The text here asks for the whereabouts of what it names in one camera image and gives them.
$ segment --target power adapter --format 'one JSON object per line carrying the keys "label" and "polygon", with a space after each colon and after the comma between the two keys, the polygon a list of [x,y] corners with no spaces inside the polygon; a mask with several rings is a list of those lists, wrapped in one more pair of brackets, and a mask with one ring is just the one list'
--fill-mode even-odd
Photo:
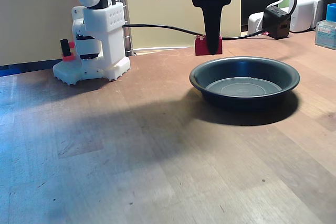
{"label": "power adapter", "polygon": [[274,39],[286,38],[289,35],[290,28],[290,18],[284,20],[287,16],[288,13],[277,6],[268,7],[264,11],[262,28],[268,28],[268,35]]}

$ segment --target red block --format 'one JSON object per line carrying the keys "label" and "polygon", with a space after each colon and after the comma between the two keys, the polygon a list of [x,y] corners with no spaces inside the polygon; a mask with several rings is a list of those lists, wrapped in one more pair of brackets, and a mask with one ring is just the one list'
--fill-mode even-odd
{"label": "red block", "polygon": [[[218,40],[219,40],[218,41],[218,50],[217,50],[216,55],[221,55],[223,53],[222,38],[219,37]],[[196,54],[196,56],[210,55],[210,52],[208,50],[208,46],[206,45],[206,37],[204,35],[195,37],[195,54]]]}

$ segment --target plastic bottle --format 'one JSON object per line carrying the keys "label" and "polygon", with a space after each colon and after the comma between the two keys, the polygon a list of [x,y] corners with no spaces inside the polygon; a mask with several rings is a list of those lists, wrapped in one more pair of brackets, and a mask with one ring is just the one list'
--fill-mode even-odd
{"label": "plastic bottle", "polygon": [[336,4],[329,4],[327,19],[317,23],[315,44],[336,49]]}

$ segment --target white device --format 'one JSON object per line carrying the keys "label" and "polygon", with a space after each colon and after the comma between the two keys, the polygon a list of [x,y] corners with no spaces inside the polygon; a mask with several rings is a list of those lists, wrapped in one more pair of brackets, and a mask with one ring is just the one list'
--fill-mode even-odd
{"label": "white device", "polygon": [[[77,55],[63,57],[54,65],[54,76],[68,85],[102,77],[116,80],[131,68],[124,49],[123,4],[115,0],[79,1],[84,6],[71,11]],[[106,6],[92,8],[102,2]]]}
{"label": "white device", "polygon": [[[277,5],[284,0],[277,1],[270,4],[270,6]],[[317,22],[322,20],[323,13],[323,1],[324,0],[298,0],[297,8],[291,17],[291,32],[300,32],[316,27]],[[289,12],[289,8],[292,8],[294,0],[290,0],[291,6],[282,8],[284,12]],[[264,12],[253,13],[248,19],[248,34],[255,33],[262,30],[262,18]]]}
{"label": "white device", "polygon": [[[294,6],[294,0],[289,0],[289,9]],[[313,20],[314,1],[313,0],[298,0],[297,6],[290,20],[289,30],[292,33],[306,31],[310,28]]]}
{"label": "white device", "polygon": [[[283,1],[285,0],[279,0],[277,2],[274,2],[270,5],[268,5],[266,8],[269,8],[269,7],[272,7],[272,6],[276,6],[280,3],[282,3]],[[284,12],[286,13],[289,13],[289,9],[287,7],[285,8],[282,8],[281,10],[283,10]],[[248,18],[248,31],[247,31],[247,34],[252,34],[252,33],[256,33],[258,31],[261,31],[262,30],[262,24],[263,24],[263,21],[262,21],[262,18],[264,17],[264,12],[260,12],[260,13],[254,13],[254,14],[251,14],[250,17]]]}
{"label": "white device", "polygon": [[313,0],[314,2],[314,11],[313,11],[313,19],[311,21],[310,28],[315,28],[317,22],[322,20],[323,14],[323,2],[324,0]]}

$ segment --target wooden table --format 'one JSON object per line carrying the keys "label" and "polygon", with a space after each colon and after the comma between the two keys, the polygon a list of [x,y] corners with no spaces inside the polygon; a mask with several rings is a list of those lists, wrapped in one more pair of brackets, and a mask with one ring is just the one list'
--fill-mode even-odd
{"label": "wooden table", "polygon": [[[116,82],[1,77],[0,223],[334,224],[336,52],[313,43],[311,32],[225,41],[222,56],[137,56]],[[205,103],[189,72],[230,56],[295,67],[288,106]]]}

